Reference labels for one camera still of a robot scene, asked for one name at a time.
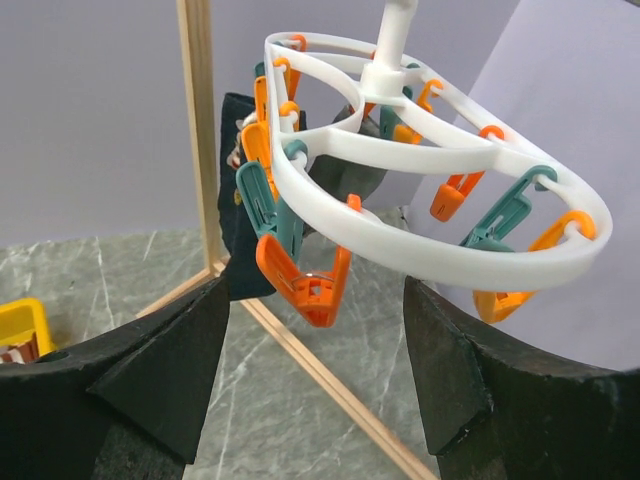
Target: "orange clothespin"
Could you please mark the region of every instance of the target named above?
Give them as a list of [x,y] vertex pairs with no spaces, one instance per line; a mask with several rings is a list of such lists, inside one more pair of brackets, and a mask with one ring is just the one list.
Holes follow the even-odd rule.
[[420,108],[422,108],[423,110],[426,110],[429,113],[433,113],[433,107],[429,103],[429,97],[438,98],[439,96],[437,93],[432,91],[433,87],[438,88],[440,90],[444,89],[442,82],[437,78],[433,78],[429,80],[427,83],[425,83],[424,88],[422,89],[422,92],[418,97],[418,100],[416,100],[416,104]]
[[422,137],[413,128],[406,125],[398,125],[393,134],[393,141],[417,145],[422,141]]
[[296,112],[298,115],[298,120],[296,120],[296,123],[293,125],[293,129],[297,132],[300,130],[300,107],[296,102],[289,100],[288,102],[283,103],[280,107],[280,116],[286,117],[291,112]]
[[284,66],[284,84],[287,86],[287,96],[291,100],[291,63],[286,57],[278,57],[273,61],[274,67]]
[[[578,223],[580,233],[589,240],[593,240],[596,237],[596,226],[591,217],[585,212],[571,210],[544,232],[529,247],[529,251],[546,250],[556,246],[564,236],[567,225],[571,222]],[[478,315],[484,322],[497,323],[515,312],[535,294],[536,292],[495,293],[474,290],[473,303],[476,306]]]
[[[360,197],[349,195],[347,204],[360,212]],[[351,264],[351,252],[338,246],[330,272],[302,273],[278,240],[266,234],[258,241],[256,262],[262,274],[311,325],[331,327],[336,320]]]
[[[495,125],[484,127],[478,135],[487,138],[489,134],[504,140],[504,132]],[[441,222],[451,220],[483,175],[484,172],[470,173],[466,179],[465,175],[451,175],[447,183],[440,185],[431,204],[431,215]]]
[[240,135],[242,148],[249,162],[259,162],[267,175],[269,187],[275,201],[278,200],[278,190],[271,173],[271,142],[269,139],[269,124],[265,121],[251,123],[242,129]]
[[[292,47],[294,50],[299,52],[307,51],[307,39],[304,35],[293,35],[291,40],[300,42],[300,46],[298,48]],[[295,100],[296,92],[298,91],[298,84],[300,83],[300,72],[298,70],[293,70],[291,72],[291,83],[289,84],[289,100]]]

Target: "gray marble surface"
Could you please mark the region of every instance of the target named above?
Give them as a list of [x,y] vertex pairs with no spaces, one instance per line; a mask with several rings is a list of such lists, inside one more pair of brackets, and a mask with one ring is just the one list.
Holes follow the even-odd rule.
[[[401,225],[399,212],[382,216]],[[327,268],[311,235],[301,268]],[[80,342],[132,320],[202,268],[198,231],[40,243],[0,250],[0,302],[46,306],[54,341]],[[309,326],[279,296],[265,304],[432,470],[402,322],[403,276],[357,256],[336,325]],[[239,304],[233,304],[196,464],[185,479],[402,479],[404,474]]]

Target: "plastic clip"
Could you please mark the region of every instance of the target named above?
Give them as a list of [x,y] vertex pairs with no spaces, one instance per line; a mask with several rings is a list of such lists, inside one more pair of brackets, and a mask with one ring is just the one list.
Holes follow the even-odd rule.
[[[523,192],[535,182],[538,175],[544,175],[554,182],[558,180],[558,174],[549,166],[537,165],[530,168],[495,203],[460,245],[479,250],[510,252],[511,249],[502,243],[502,239],[531,212],[531,201]],[[538,183],[535,188],[538,191],[546,190]]]
[[[360,197],[349,195],[347,204],[361,211]],[[331,327],[347,285],[351,252],[338,246],[330,272],[302,273],[272,235],[258,241],[256,262],[269,282],[311,325]]]
[[255,67],[253,67],[254,78],[260,78],[266,76],[266,70],[264,68],[264,62],[257,63]]
[[[504,140],[504,132],[495,125],[484,127],[478,135],[487,138],[490,134],[495,135],[500,140]],[[441,222],[451,220],[484,173],[470,173],[466,176],[466,179],[464,178],[465,175],[451,175],[447,183],[443,183],[438,188],[438,192],[431,204],[431,216]]]
[[[291,40],[300,42],[300,47],[292,47],[293,50],[297,50],[299,52],[307,51],[307,39],[304,35],[293,35]],[[291,71],[291,83],[289,84],[289,100],[295,100],[296,92],[298,91],[298,84],[300,83],[300,72],[298,70]]]
[[291,97],[291,63],[286,57],[278,57],[273,61],[274,67],[284,67],[284,84],[287,87],[287,97],[292,100]]
[[[407,68],[420,68],[420,65],[412,63]],[[413,89],[411,87],[405,86],[402,89],[402,93],[409,100],[413,99]],[[389,105],[380,107],[380,137],[385,140],[413,145],[417,145],[422,141],[422,137],[415,130],[404,125],[400,117]]]
[[273,177],[271,175],[271,142],[269,140],[269,125],[264,121],[251,123],[242,129],[240,138],[242,139],[242,148],[244,149],[248,162],[258,162],[262,165],[262,168],[269,179],[273,197],[277,200],[278,192],[275,188]]
[[[571,222],[578,224],[580,233],[593,240],[596,237],[596,226],[591,217],[580,210],[571,210],[556,221],[538,240],[530,247],[530,252],[546,250],[558,245],[565,234],[567,225]],[[526,303],[537,292],[482,292],[473,291],[473,303],[476,306],[478,315],[486,323],[497,323],[503,321],[524,303]]]
[[[306,152],[306,144],[297,140],[284,151],[287,158],[292,159],[298,151]],[[236,184],[256,236],[273,235],[287,255],[297,262],[304,223],[283,198],[274,198],[275,185],[269,182],[262,165],[258,162],[242,165],[236,172]]]
[[444,89],[442,82],[437,78],[433,78],[429,80],[427,83],[425,83],[424,88],[422,89],[422,92],[418,97],[418,100],[416,100],[416,103],[418,104],[418,106],[429,113],[433,113],[433,107],[429,103],[429,97],[431,98],[439,97],[437,93],[432,91],[433,87],[438,88],[440,90]]
[[298,104],[289,100],[288,102],[283,103],[280,107],[281,117],[288,117],[292,112],[295,112],[296,116],[298,117],[298,119],[293,124],[293,129],[297,132],[300,130],[300,107],[298,106]]

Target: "wooden frame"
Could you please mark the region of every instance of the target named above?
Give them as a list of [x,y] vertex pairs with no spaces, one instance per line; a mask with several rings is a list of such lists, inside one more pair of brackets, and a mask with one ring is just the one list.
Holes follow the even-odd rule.
[[[213,43],[209,0],[177,0],[184,82],[191,133],[193,170],[204,245],[201,272],[142,310],[151,313],[219,275],[226,259],[220,258],[220,224],[217,211],[217,161],[213,101]],[[435,480],[436,476],[333,375],[295,335],[259,300],[241,305],[322,387],[351,419],[412,480]]]

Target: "clip hook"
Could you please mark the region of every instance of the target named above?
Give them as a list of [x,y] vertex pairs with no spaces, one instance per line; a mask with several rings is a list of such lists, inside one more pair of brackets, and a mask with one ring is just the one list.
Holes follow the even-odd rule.
[[[495,135],[500,140],[504,140],[504,132],[496,125],[488,125],[480,130],[478,134],[483,138]],[[431,216],[441,222],[448,222],[462,206],[471,191],[476,187],[485,172],[476,172],[466,175],[451,175],[447,183],[443,183],[438,188],[438,192],[431,204]]]
[[289,100],[280,107],[280,116],[288,117],[291,112],[295,112],[298,119],[293,124],[293,129],[297,132],[300,130],[300,107],[294,101]]
[[291,100],[291,62],[287,57],[278,57],[273,61],[273,66],[284,67],[284,84],[287,88],[287,97]]
[[[293,50],[299,52],[307,51],[307,39],[304,35],[293,35],[291,40],[300,42],[300,48],[292,47]],[[298,84],[300,83],[300,72],[298,70],[291,71],[291,83],[289,84],[289,100],[295,100],[296,92],[298,91]]]
[[416,104],[418,104],[420,108],[426,110],[429,113],[433,113],[433,107],[429,103],[429,96],[431,96],[431,98],[438,98],[440,96],[436,92],[433,92],[431,90],[433,87],[436,87],[439,90],[444,89],[444,86],[442,85],[442,82],[440,80],[438,80],[437,78],[432,78],[427,83],[425,83],[424,88],[422,89],[422,92],[418,97],[418,100],[416,100]]
[[[580,233],[593,240],[596,237],[596,226],[592,218],[580,210],[571,210],[560,217],[546,232],[544,232],[530,247],[530,252],[546,250],[558,245],[565,230],[571,222],[578,224]],[[473,291],[473,303],[480,319],[486,323],[497,323],[506,319],[520,308],[537,292],[482,292]]]
[[[558,181],[558,174],[553,168],[547,165],[531,167],[500,197],[460,245],[479,250],[511,251],[502,244],[502,239],[531,212],[531,201],[523,192],[535,182],[538,175],[544,175],[554,182]],[[536,185],[536,189],[546,190],[542,185]]]
[[[347,204],[362,210],[360,197],[350,194]],[[256,262],[262,274],[311,325],[331,327],[336,320],[351,264],[351,252],[338,245],[330,272],[302,273],[272,235],[258,241]]]

